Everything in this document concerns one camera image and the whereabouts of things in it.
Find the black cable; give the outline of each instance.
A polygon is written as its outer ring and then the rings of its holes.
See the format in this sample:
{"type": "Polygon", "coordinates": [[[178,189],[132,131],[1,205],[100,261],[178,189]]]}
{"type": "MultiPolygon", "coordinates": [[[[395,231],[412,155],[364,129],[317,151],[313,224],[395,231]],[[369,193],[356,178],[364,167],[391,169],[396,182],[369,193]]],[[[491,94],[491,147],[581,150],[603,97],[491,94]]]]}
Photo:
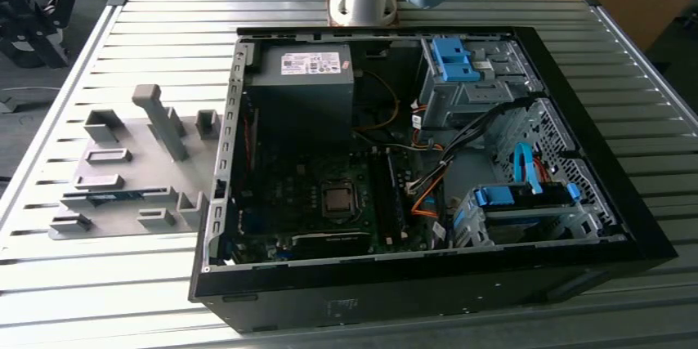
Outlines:
{"type": "Polygon", "coordinates": [[[432,170],[423,176],[419,181],[409,185],[411,190],[417,190],[421,187],[428,179],[437,176],[441,170],[448,168],[448,165],[453,158],[456,157],[455,152],[463,148],[471,141],[477,139],[487,130],[487,125],[489,122],[508,110],[516,108],[523,108],[529,106],[535,101],[535,97],[523,97],[516,98],[512,102],[504,102],[503,104],[496,105],[491,108],[484,114],[477,116],[472,122],[468,123],[465,127],[460,129],[456,135],[449,140],[448,144],[444,146],[444,150],[439,156],[439,162],[432,170]]]}
{"type": "Polygon", "coordinates": [[[448,248],[449,245],[449,238],[451,238],[451,232],[452,232],[452,223],[448,219],[448,214],[445,212],[445,196],[444,196],[444,183],[440,182],[436,187],[433,188],[433,205],[436,207],[436,215],[439,216],[436,219],[439,221],[439,225],[445,229],[445,235],[443,238],[443,248],[448,248]]]}

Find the orange wire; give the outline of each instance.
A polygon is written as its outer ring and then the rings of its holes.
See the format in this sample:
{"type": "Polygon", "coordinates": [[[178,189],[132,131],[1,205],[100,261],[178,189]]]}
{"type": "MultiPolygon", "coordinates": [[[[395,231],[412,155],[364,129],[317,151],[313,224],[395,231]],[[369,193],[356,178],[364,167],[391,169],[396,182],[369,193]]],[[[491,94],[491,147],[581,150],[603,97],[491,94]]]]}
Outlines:
{"type": "Polygon", "coordinates": [[[415,216],[427,216],[427,217],[439,218],[439,215],[436,213],[428,212],[425,210],[413,210],[412,214],[415,216]]]}
{"type": "Polygon", "coordinates": [[[373,124],[372,126],[361,126],[361,127],[354,128],[356,131],[371,131],[371,130],[377,130],[379,128],[383,128],[384,126],[387,126],[388,124],[392,123],[392,120],[395,120],[396,114],[400,111],[400,101],[396,97],[395,90],[392,90],[391,85],[388,85],[388,83],[379,77],[379,75],[376,73],[373,73],[372,71],[368,71],[366,69],[364,69],[362,72],[364,72],[364,74],[372,75],[372,77],[379,80],[380,84],[388,90],[388,92],[391,93],[391,96],[392,96],[392,105],[393,105],[392,115],[391,115],[389,119],[387,119],[380,124],[373,124]]]}
{"type": "MultiPolygon", "coordinates": [[[[415,132],[412,132],[412,146],[413,147],[417,147],[417,148],[425,148],[428,147],[428,145],[420,145],[419,143],[416,143],[416,133],[419,132],[417,129],[415,129],[415,132]]],[[[433,149],[436,150],[443,150],[444,147],[441,145],[439,145],[437,143],[433,144],[433,149]]]]}
{"type": "Polygon", "coordinates": [[[439,177],[436,177],[436,178],[433,179],[432,184],[428,186],[427,190],[424,191],[424,194],[421,194],[421,196],[420,196],[419,199],[416,200],[415,206],[412,206],[412,214],[415,214],[415,212],[420,212],[420,213],[424,212],[423,210],[419,210],[419,205],[421,204],[421,202],[423,202],[424,199],[427,198],[427,195],[432,192],[433,187],[435,187],[436,184],[439,183],[440,179],[444,178],[444,174],[445,174],[445,171],[443,171],[443,173],[439,175],[439,177]]]}
{"type": "Polygon", "coordinates": [[[543,181],[549,181],[551,178],[549,178],[549,175],[547,173],[547,170],[545,170],[545,166],[543,165],[543,162],[540,161],[540,159],[536,157],[533,158],[533,163],[535,163],[535,167],[539,171],[539,175],[541,177],[541,180],[543,181]]]}

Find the motherboard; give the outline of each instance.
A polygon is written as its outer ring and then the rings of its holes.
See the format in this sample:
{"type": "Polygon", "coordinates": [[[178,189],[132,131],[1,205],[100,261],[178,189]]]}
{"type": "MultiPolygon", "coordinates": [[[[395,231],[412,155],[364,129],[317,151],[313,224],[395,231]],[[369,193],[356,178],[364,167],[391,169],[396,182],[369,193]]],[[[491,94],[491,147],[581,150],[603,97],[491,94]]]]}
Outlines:
{"type": "Polygon", "coordinates": [[[408,225],[405,151],[300,155],[264,152],[241,191],[236,259],[278,262],[425,249],[408,225]]]}

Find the floor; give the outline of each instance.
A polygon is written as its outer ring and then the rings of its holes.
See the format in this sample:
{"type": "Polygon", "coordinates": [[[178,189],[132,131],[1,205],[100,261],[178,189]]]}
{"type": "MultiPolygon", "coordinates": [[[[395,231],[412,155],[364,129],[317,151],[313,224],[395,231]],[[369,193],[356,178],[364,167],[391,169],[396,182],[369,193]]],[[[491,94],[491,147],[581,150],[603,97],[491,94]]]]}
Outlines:
{"type": "MultiPolygon", "coordinates": [[[[70,58],[80,52],[106,0],[77,0],[64,46],[70,58]]],[[[647,52],[652,62],[661,65],[664,77],[691,107],[698,108],[698,29],[684,30],[671,25],[647,52]]],[[[69,69],[18,69],[0,57],[0,90],[11,87],[60,87],[69,69]]],[[[11,91],[21,103],[13,114],[0,115],[0,177],[10,176],[21,161],[56,92],[46,89],[11,91]]],[[[5,183],[0,182],[0,194],[5,183]]]]}

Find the gray plastic block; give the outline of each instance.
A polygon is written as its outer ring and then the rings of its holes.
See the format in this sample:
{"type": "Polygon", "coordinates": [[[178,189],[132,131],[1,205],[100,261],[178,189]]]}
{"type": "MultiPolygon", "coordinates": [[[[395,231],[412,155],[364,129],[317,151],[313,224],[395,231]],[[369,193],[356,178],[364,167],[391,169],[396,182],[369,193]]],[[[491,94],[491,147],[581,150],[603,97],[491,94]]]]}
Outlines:
{"type": "Polygon", "coordinates": [[[77,190],[118,190],[122,188],[122,177],[106,176],[77,176],[73,182],[77,190]]]}
{"type": "Polygon", "coordinates": [[[500,103],[500,102],[512,102],[513,96],[511,91],[499,80],[487,81],[476,83],[475,85],[468,85],[463,88],[465,91],[465,97],[471,104],[479,103],[500,103]]]}
{"type": "Polygon", "coordinates": [[[188,157],[186,148],[180,140],[177,125],[169,120],[168,111],[160,102],[160,86],[136,86],[132,101],[145,111],[172,159],[182,161],[188,157]]]}
{"type": "Polygon", "coordinates": [[[122,127],[122,123],[113,110],[93,110],[89,112],[84,128],[94,142],[118,142],[114,135],[114,128],[118,127],[122,127]]]}
{"type": "Polygon", "coordinates": [[[86,232],[92,226],[92,222],[78,213],[64,213],[53,218],[49,227],[64,232],[86,232]]]}
{"type": "Polygon", "coordinates": [[[93,208],[94,204],[85,196],[69,196],[61,199],[61,204],[70,210],[93,208]]]}
{"type": "Polygon", "coordinates": [[[17,103],[14,98],[0,93],[0,114],[10,114],[14,112],[15,107],[17,103]]]}
{"type": "Polygon", "coordinates": [[[128,149],[96,149],[88,150],[85,154],[85,161],[92,165],[126,163],[132,158],[128,149]]]}
{"type": "Polygon", "coordinates": [[[146,229],[174,225],[174,218],[166,208],[142,208],[138,210],[138,222],[146,229]]]}
{"type": "Polygon", "coordinates": [[[472,61],[485,60],[485,52],[483,48],[477,48],[472,51],[472,61]]]}
{"type": "MultiPolygon", "coordinates": [[[[166,118],[172,122],[176,128],[176,133],[178,134],[178,137],[182,137],[185,134],[184,132],[184,126],[181,125],[181,121],[178,119],[178,115],[176,114],[174,108],[170,108],[168,106],[164,107],[164,110],[166,111],[166,118]]],[[[150,128],[152,136],[154,136],[154,139],[161,141],[160,135],[157,134],[157,129],[152,124],[148,124],[148,128],[150,128]]]]}
{"type": "Polygon", "coordinates": [[[184,193],[180,193],[178,200],[176,201],[176,212],[181,215],[181,218],[184,218],[188,227],[194,230],[198,229],[200,222],[208,212],[208,198],[204,193],[198,193],[196,206],[192,205],[184,193]]]}
{"type": "Polygon", "coordinates": [[[493,72],[493,69],[483,69],[480,72],[481,72],[481,78],[485,81],[492,81],[497,76],[493,72]]]}
{"type": "Polygon", "coordinates": [[[177,194],[172,187],[166,188],[165,192],[146,192],[142,194],[145,201],[152,204],[165,204],[176,202],[177,194]]]}
{"type": "Polygon", "coordinates": [[[196,131],[200,139],[217,139],[220,136],[220,117],[216,110],[200,110],[196,113],[196,131]]]}
{"type": "Polygon", "coordinates": [[[66,190],[60,210],[89,217],[92,229],[86,232],[58,232],[49,228],[49,237],[90,239],[110,236],[188,233],[189,226],[176,211],[178,193],[184,193],[192,204],[202,191],[210,190],[217,141],[201,140],[196,131],[194,117],[181,117],[185,135],[181,143],[186,147],[188,159],[173,163],[164,143],[152,137],[149,119],[124,119],[122,128],[114,128],[117,146],[100,146],[89,141],[74,170],[76,177],[113,176],[122,178],[118,190],[66,190]],[[93,164],[85,160],[89,151],[122,148],[132,159],[125,163],[93,164]],[[174,225],[145,228],[137,221],[138,210],[166,208],[174,225]]]}

